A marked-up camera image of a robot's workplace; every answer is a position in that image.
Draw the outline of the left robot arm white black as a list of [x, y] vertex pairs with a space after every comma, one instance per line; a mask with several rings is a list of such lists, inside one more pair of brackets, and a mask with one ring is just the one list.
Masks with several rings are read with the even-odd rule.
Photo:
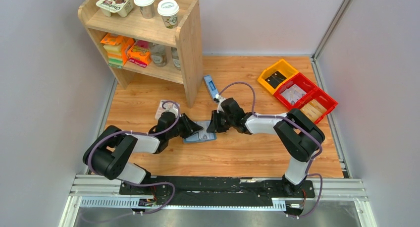
[[149, 133], [125, 132], [114, 125], [104, 132], [87, 149], [83, 163], [95, 174], [109, 180], [120, 179], [132, 183], [132, 188], [141, 195], [151, 188], [150, 172], [129, 162], [132, 153], [159, 154], [174, 137], [188, 138], [204, 128], [182, 113], [163, 112]]

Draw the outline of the blue leather card holder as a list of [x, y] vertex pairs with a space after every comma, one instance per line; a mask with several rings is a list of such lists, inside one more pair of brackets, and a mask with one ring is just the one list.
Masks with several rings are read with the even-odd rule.
[[200, 142], [213, 141], [217, 139], [217, 136], [215, 133], [207, 132], [207, 128], [210, 124], [210, 120], [196, 121], [195, 123], [201, 126], [203, 130], [199, 131], [198, 133], [188, 138], [184, 138], [183, 139], [184, 143], [200, 143]]

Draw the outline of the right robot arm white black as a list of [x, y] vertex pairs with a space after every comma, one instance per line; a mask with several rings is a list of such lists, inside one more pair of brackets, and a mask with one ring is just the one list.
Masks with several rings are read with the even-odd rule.
[[248, 135], [277, 135], [291, 155], [282, 189], [291, 197], [300, 193], [314, 158], [322, 152], [325, 135], [317, 125], [299, 109], [272, 115], [246, 113], [233, 98], [219, 98], [217, 101], [218, 107], [212, 111], [207, 131], [222, 133], [233, 127]]

